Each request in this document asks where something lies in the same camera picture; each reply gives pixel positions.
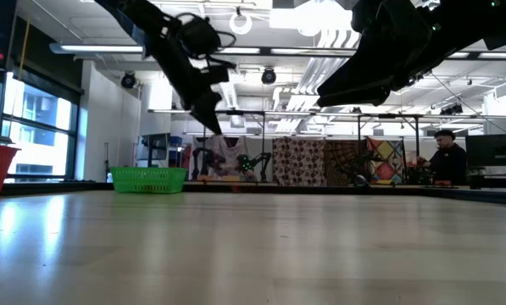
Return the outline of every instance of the person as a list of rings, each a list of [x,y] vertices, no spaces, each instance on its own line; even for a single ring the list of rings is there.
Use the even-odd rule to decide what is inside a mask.
[[[450,130],[439,130],[435,134],[437,152],[430,161],[418,157],[418,163],[434,172],[434,180],[450,181],[453,186],[467,184],[467,153],[454,143],[456,136]]]

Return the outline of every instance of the patterned fabric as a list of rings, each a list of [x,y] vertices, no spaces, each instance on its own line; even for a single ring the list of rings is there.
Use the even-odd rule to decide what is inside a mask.
[[[356,158],[362,141],[327,141],[324,148],[326,184],[348,186],[359,174]]]
[[[368,138],[368,149],[374,158],[382,161],[370,161],[371,180],[391,180],[403,183],[403,141],[380,141]]]
[[[281,186],[325,186],[324,147],[324,141],[274,140],[274,180]]]

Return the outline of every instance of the cable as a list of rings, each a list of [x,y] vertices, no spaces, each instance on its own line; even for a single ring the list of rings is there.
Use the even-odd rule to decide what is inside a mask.
[[[467,103],[465,103],[465,102],[464,102],[464,99],[463,99],[462,97],[459,97],[459,96],[457,96],[456,94],[454,94],[454,92],[452,92],[452,90],[450,90],[450,89],[447,87],[447,85],[445,85],[445,84],[444,84],[441,80],[439,80],[439,79],[437,78],[437,76],[433,74],[433,72],[431,72],[431,75],[432,75],[433,77],[435,77],[435,78],[436,78],[436,80],[437,80],[437,81],[439,81],[439,83],[440,83],[443,87],[445,87],[445,89],[447,89],[447,91],[449,91],[449,92],[450,92],[450,94],[452,94],[452,95],[453,95],[453,97],[455,97],[455,98],[456,98],[456,99],[457,99],[460,103],[462,103],[463,105],[465,105],[467,108],[471,109],[474,113],[476,113],[478,116],[480,116],[482,119],[484,119],[484,120],[485,120],[485,121],[487,121],[488,123],[490,123],[490,124],[492,124],[492,125],[494,125],[494,126],[498,127],[500,130],[502,130],[503,132],[505,132],[505,133],[506,133],[506,130],[505,130],[505,129],[503,129],[503,128],[499,127],[499,125],[497,125],[496,123],[494,123],[494,122],[492,122],[491,120],[487,119],[487,118],[486,118],[484,115],[482,115],[480,112],[478,112],[478,111],[474,110],[472,107],[470,107],[470,105],[468,105]]]

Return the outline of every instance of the table surface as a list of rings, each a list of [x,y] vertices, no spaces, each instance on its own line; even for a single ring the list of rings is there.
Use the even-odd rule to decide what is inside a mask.
[[[506,304],[506,206],[90,191],[0,201],[0,304]]]

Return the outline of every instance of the ceiling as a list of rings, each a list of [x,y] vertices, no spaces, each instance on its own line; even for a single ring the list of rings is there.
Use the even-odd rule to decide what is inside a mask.
[[[422,0],[415,0],[415,2],[421,3]],[[270,2],[259,3],[261,8],[270,6]],[[202,13],[200,8],[194,7],[163,6],[163,8],[166,13],[173,15],[183,12]],[[234,13],[233,8],[204,8],[203,12],[210,18],[215,29],[231,31],[229,21]],[[254,15],[253,26],[246,35],[236,35],[237,46],[315,47],[319,43],[320,35],[303,36],[293,29],[270,28],[268,9],[243,9],[243,12]],[[19,15],[25,19],[30,17],[35,27],[61,43],[134,44],[116,21],[96,3],[84,3],[80,0],[19,0]],[[479,42],[470,49],[485,50],[486,47]],[[159,68],[154,61],[142,62],[140,56],[137,55],[104,55],[103,58],[95,59],[98,61],[99,69],[110,71],[112,74],[118,75],[125,70],[135,70],[136,75],[143,81],[149,81],[159,74]],[[235,88],[238,100],[239,97],[272,97],[277,86],[295,87],[300,83],[311,61],[309,58],[289,57],[240,56],[225,57],[225,59],[238,63],[240,71],[247,75],[236,78]],[[262,85],[260,76],[264,67],[275,67],[275,72],[278,74],[275,85]],[[506,62],[450,61],[439,65],[433,73],[450,88],[452,93],[446,90],[438,80],[430,77],[399,94],[392,94],[385,103],[386,106],[391,107],[386,110],[395,110],[403,105],[412,109],[413,112],[418,112],[451,97],[453,93],[462,93],[467,104],[480,110],[482,94],[505,82]],[[469,85],[469,79],[473,80],[472,85]]]

